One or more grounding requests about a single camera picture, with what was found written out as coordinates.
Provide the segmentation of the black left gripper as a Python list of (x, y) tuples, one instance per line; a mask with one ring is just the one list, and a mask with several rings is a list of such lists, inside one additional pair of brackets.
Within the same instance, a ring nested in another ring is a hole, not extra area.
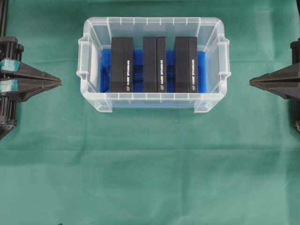
[(16, 101), (27, 101), (62, 85), (61, 79), (22, 63), (23, 51), (17, 38), (0, 38), (0, 125), (5, 128), (16, 126)]

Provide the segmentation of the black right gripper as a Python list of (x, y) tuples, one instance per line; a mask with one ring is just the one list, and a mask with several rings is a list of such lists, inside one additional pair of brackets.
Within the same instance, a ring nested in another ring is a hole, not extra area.
[(292, 64), (283, 69), (251, 79), (250, 85), (280, 96), (283, 99), (294, 99), (292, 102), (293, 124), (300, 128), (300, 39), (290, 44)]

